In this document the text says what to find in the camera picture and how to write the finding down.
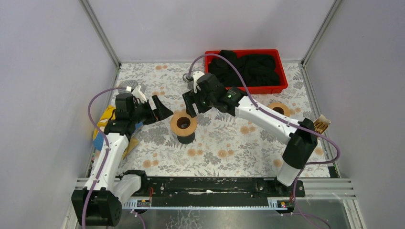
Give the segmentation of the floral table mat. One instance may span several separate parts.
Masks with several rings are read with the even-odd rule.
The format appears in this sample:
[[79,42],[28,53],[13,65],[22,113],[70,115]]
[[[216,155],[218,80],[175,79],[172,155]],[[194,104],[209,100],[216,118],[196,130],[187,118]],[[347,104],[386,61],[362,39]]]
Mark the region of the floral table mat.
[[[145,95],[157,95],[174,112],[183,111],[188,91],[182,76],[188,63],[124,63],[117,84],[136,80]],[[212,109],[197,115],[192,143],[181,144],[166,119],[142,127],[139,144],[119,164],[117,173],[144,170],[148,176],[274,177],[283,165],[285,145],[247,120]]]

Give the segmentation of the yellow blue cartoon book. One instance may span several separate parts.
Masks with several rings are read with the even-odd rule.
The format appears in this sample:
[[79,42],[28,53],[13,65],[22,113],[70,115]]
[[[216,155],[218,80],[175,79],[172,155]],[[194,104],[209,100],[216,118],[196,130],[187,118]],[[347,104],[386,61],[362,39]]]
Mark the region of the yellow blue cartoon book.
[[[104,129],[107,125],[107,122],[109,120],[114,120],[114,119],[115,119],[115,107],[112,105],[109,105],[106,108],[106,110],[103,112],[102,116],[100,117],[100,119],[97,123],[97,126],[100,128],[101,131],[104,131]],[[129,141],[128,147],[126,148],[126,150],[124,151],[124,153],[122,155],[122,159],[124,159],[139,144],[139,140],[136,139],[135,135],[142,129],[142,127],[143,127],[142,122],[136,124],[135,132]],[[92,156],[92,161],[94,161],[95,159],[98,159],[102,146],[103,146],[103,143],[104,143],[104,138],[98,132],[98,130],[95,129],[93,132],[93,145],[95,147],[95,152],[94,152],[94,155]]]

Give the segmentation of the red plastic bin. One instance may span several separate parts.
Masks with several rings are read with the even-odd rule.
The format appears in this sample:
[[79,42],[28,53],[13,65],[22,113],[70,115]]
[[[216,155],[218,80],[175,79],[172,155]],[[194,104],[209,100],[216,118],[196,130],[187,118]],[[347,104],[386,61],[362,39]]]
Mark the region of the red plastic bin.
[[216,55],[226,58],[236,67],[251,94],[279,94],[288,87],[276,49],[220,50],[206,51],[205,54],[205,71],[214,74],[227,88],[244,89],[232,67]]

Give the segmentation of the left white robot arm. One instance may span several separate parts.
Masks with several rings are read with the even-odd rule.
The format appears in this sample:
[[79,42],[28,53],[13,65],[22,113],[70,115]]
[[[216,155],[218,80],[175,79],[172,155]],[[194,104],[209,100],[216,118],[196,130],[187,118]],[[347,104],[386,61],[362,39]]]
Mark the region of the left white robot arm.
[[124,93],[116,96],[114,118],[108,119],[101,132],[104,141],[94,172],[84,187],[74,190],[71,197],[82,228],[116,226],[121,219],[122,205],[131,195],[143,196],[148,191],[147,181],[141,175],[124,175],[118,183],[115,179],[136,125],[150,125],[173,115],[157,95],[153,95],[152,100],[155,108],[141,95]]

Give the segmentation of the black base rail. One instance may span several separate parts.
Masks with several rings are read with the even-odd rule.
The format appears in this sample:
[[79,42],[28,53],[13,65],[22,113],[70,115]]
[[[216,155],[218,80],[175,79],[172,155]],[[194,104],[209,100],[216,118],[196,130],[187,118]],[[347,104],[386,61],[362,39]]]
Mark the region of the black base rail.
[[305,195],[301,181],[286,187],[262,177],[148,177],[130,199],[146,208],[260,208]]

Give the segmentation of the black cloth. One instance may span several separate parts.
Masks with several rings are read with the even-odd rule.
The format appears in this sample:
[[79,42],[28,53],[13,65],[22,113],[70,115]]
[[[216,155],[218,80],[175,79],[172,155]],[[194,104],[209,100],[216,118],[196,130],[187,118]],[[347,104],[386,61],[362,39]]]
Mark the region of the black cloth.
[[[272,55],[247,54],[238,57],[234,51],[221,50],[219,55],[233,64],[241,74],[246,86],[278,86],[280,77],[275,72],[276,62]],[[208,72],[214,74],[225,87],[242,87],[233,68],[221,58],[214,58],[208,64]]]

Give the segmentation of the dark glass carafe red rim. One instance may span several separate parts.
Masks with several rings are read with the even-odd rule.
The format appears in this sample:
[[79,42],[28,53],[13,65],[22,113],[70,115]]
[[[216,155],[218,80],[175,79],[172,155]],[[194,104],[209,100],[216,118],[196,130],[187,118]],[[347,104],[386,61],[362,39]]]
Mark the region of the dark glass carafe red rim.
[[179,136],[178,135],[177,139],[181,144],[187,145],[187,144],[192,143],[195,140],[195,133],[192,133],[188,136]]

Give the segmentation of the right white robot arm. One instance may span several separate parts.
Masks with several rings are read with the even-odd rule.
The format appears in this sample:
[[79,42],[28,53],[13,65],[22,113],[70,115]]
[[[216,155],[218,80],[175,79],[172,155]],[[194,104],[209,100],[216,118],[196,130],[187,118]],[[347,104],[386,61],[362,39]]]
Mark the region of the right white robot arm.
[[284,163],[276,176],[274,190],[282,197],[287,196],[293,190],[292,183],[317,147],[314,123],[307,118],[299,121],[280,114],[251,99],[237,87],[226,89],[214,74],[196,70],[185,74],[183,79],[190,83],[190,91],[182,95],[189,116],[195,117],[215,108],[221,113],[256,124],[286,145],[282,156]]

